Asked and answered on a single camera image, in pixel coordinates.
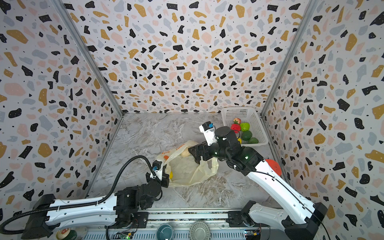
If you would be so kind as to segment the dark green avocado toy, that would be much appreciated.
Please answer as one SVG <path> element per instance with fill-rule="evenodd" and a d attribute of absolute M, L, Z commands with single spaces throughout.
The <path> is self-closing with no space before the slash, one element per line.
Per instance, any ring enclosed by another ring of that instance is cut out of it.
<path fill-rule="evenodd" d="M 253 134 L 251 131 L 244 131 L 242 132 L 241 139 L 243 141 L 249 141 L 253 137 Z"/>

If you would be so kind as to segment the beige peach toy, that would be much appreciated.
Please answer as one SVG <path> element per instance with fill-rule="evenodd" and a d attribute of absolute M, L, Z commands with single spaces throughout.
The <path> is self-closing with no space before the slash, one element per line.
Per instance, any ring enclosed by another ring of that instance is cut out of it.
<path fill-rule="evenodd" d="M 185 149 L 185 150 L 181 153 L 181 156 L 182 156 L 183 158 L 188 157 L 188 156 L 190 156 L 190 155 L 191 155 L 191 153 L 189 152 L 188 149 Z"/>

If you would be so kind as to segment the yellow translucent plastic bag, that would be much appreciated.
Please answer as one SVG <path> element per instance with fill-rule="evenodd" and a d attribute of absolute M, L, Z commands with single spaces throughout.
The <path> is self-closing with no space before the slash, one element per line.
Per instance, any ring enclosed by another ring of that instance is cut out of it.
<path fill-rule="evenodd" d="M 200 184 L 218 172 L 219 163 L 217 158 L 211 158 L 208 161 L 195 163 L 192 155 L 183 158 L 181 153 L 190 147 L 197 145 L 195 141 L 187 141 L 178 148 L 171 149 L 158 155 L 155 160 L 162 161 L 166 166 L 165 173 L 173 172 L 173 178 L 170 180 L 170 187 L 188 187 Z"/>

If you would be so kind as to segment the bright green fruit toy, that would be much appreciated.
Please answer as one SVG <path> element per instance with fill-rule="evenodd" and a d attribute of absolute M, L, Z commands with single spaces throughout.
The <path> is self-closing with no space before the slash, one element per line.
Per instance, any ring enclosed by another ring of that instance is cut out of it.
<path fill-rule="evenodd" d="M 242 122 L 240 124 L 240 127 L 241 127 L 242 132 L 246 132 L 246 131 L 250 130 L 250 124 L 249 123 Z"/>

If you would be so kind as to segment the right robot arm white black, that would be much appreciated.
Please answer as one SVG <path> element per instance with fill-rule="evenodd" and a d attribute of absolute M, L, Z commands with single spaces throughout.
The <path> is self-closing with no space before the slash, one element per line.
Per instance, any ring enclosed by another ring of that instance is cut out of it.
<path fill-rule="evenodd" d="M 189 148 L 196 163 L 217 158 L 257 183 L 281 206 L 264 207 L 249 201 L 241 211 L 229 212 L 230 227 L 255 227 L 264 224 L 283 231 L 291 240 L 313 240 L 328 211 L 322 203 L 313 203 L 285 182 L 255 149 L 244 147 L 230 127 L 218 129 L 211 122 L 200 127 L 205 142 Z"/>

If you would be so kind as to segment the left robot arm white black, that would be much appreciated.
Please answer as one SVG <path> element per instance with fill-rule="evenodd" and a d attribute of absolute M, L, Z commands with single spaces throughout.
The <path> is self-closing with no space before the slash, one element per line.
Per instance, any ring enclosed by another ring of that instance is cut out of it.
<path fill-rule="evenodd" d="M 53 194 L 44 195 L 34 205 L 27 225 L 22 233 L 23 240 L 49 237 L 55 230 L 73 227 L 108 226 L 121 229 L 134 225 L 144 228 L 146 210 L 162 197 L 162 189 L 169 186 L 170 177 L 164 171 L 156 171 L 153 177 L 147 173 L 147 183 L 127 187 L 113 193 L 104 200 L 102 197 L 64 201 Z"/>

